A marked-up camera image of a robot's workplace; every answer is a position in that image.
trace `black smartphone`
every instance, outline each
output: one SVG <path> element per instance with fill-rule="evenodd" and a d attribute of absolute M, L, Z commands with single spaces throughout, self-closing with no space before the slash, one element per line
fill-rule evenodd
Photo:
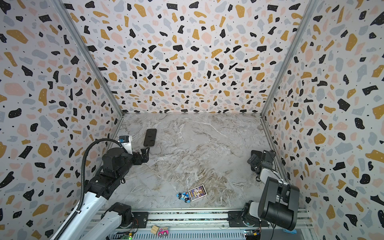
<path fill-rule="evenodd" d="M 147 129 L 144 139 L 144 147 L 152 147 L 155 145 L 156 133 L 156 128 Z"/>

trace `pink toy truck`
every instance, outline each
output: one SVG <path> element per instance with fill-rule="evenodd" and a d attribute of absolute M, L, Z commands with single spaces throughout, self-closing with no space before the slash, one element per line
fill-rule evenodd
<path fill-rule="evenodd" d="M 159 237 L 168 235 L 168 227 L 161 228 L 157 234 Z"/>

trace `toy police car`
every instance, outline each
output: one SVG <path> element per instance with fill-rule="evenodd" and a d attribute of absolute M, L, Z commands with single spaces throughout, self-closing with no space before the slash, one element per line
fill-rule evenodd
<path fill-rule="evenodd" d="M 190 198 L 189 198 L 189 195 L 188 195 L 188 193 L 187 192 L 183 192 L 183 193 L 178 193 L 177 194 L 177 197 L 179 198 L 179 199 L 183 199 L 185 202 L 190 202 Z"/>

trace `speckled wall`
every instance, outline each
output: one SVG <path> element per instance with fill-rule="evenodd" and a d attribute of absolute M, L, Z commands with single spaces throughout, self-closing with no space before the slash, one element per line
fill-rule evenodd
<path fill-rule="evenodd" d="M 65 0 L 124 112 L 258 112 L 307 0 Z"/>
<path fill-rule="evenodd" d="M 319 1 L 265 118 L 319 239 L 384 239 L 383 11 Z"/>
<path fill-rule="evenodd" d="M 48 239 L 77 203 L 83 151 L 117 114 L 49 1 L 0 8 L 0 239 Z"/>

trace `wooden block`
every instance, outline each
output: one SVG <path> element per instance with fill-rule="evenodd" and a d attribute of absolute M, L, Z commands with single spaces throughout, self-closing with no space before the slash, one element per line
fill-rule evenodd
<path fill-rule="evenodd" d="M 156 226 L 156 225 L 153 225 L 152 226 L 152 229 L 151 229 L 151 233 L 153 233 L 153 234 L 157 234 L 157 232 L 158 232 L 158 230 L 159 230 L 159 227 L 158 226 Z"/>

